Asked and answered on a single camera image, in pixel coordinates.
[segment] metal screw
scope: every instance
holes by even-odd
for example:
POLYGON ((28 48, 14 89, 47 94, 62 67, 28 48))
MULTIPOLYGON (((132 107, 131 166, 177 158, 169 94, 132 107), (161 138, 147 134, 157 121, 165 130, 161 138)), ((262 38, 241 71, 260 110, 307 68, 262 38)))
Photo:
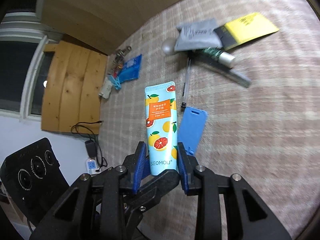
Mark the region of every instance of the metal screw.
POLYGON ((125 167, 125 166, 123 166, 123 165, 116 166, 116 171, 124 172, 124 171, 125 171, 125 169, 126 169, 126 167, 125 167))
POLYGON ((205 167, 203 165, 198 165, 196 166, 196 170, 202 172, 205 170, 205 167))
POLYGON ((232 175, 232 178, 233 178, 235 181, 239 181, 239 180, 241 180, 242 177, 241 177, 238 173, 235 173, 235 174, 232 175))
POLYGON ((88 173, 84 173, 84 174, 80 175, 80 179, 83 181, 86 181, 89 178, 90 178, 90 174, 88 174, 88 173))

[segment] hand cream tube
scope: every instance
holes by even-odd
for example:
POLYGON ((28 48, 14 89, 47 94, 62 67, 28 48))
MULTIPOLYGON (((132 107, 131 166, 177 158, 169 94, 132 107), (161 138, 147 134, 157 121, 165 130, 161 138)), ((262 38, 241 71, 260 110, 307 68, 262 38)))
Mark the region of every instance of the hand cream tube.
POLYGON ((177 170, 177 102, 173 81, 145 88, 151 175, 177 170))

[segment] blue clip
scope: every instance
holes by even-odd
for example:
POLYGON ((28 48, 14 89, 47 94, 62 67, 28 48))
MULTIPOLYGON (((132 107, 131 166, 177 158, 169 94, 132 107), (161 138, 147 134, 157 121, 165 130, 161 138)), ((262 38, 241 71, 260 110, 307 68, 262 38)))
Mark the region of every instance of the blue clip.
POLYGON ((181 187, 185 194, 189 191, 189 184, 188 184, 188 173, 186 170, 185 163, 182 159, 182 153, 180 152, 180 147, 178 147, 178 172, 180 175, 181 187))
POLYGON ((145 159, 145 163, 144 163, 144 169, 143 169, 143 173, 142 173, 142 179, 148 177, 151 174, 150 171, 150 160, 149 160, 149 155, 146 157, 145 159))
POLYGON ((146 154, 147 154, 147 145, 145 142, 143 142, 142 147, 138 152, 138 158, 136 160, 136 166, 133 174, 133 185, 132 185, 133 194, 136 194, 138 192, 140 188, 141 180, 143 179, 144 165, 146 162, 145 159, 147 157, 146 154))
POLYGON ((119 90, 121 88, 119 77, 114 78, 113 76, 109 75, 109 80, 111 81, 116 90, 119 90))

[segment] pen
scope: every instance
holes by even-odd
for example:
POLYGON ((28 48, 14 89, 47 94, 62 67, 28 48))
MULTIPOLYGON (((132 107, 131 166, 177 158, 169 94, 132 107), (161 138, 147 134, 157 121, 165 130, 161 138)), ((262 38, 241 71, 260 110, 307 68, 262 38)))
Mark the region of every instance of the pen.
POLYGON ((187 59, 187 70, 186 70, 186 79, 183 86, 183 94, 182 94, 182 103, 181 108, 185 109, 187 107, 188 93, 189 93, 189 79, 190 79, 190 71, 191 71, 191 53, 188 53, 187 59))

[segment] wood panel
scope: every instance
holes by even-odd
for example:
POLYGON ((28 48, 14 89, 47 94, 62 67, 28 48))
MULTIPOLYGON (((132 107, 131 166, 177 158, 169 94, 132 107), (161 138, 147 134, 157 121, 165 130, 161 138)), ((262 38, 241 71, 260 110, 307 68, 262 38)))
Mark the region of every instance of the wood panel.
POLYGON ((56 49, 57 49, 57 46, 58 46, 58 44, 56 44, 56 43, 47 44, 47 45, 44 47, 43 52, 55 52, 56 49))
MULTIPOLYGON (((97 112, 95 109, 100 109, 100 98, 97 95, 101 89, 101 84, 103 83, 106 68, 105 56, 91 51, 88 59, 88 65, 91 67, 87 69, 84 75, 79 120, 97 122, 100 118, 100 111, 97 112)), ((94 133, 99 132, 98 124, 86 124, 86 126, 93 130, 94 133)), ((81 132, 88 132, 85 130, 85 128, 79 129, 81 132)))
MULTIPOLYGON (((42 104, 41 129, 70 132, 77 122, 96 122, 100 117, 99 90, 107 56, 61 41, 49 68, 42 104)), ((95 134, 99 125, 86 125, 95 134)))
POLYGON ((179 0, 45 0, 41 22, 111 54, 149 18, 179 0))
POLYGON ((79 122, 80 98, 89 54, 87 49, 76 46, 70 55, 60 99, 60 131, 70 131, 79 122))
POLYGON ((61 90, 73 48, 70 43, 61 41, 53 56, 42 100, 41 129, 43 130, 59 131, 61 90))

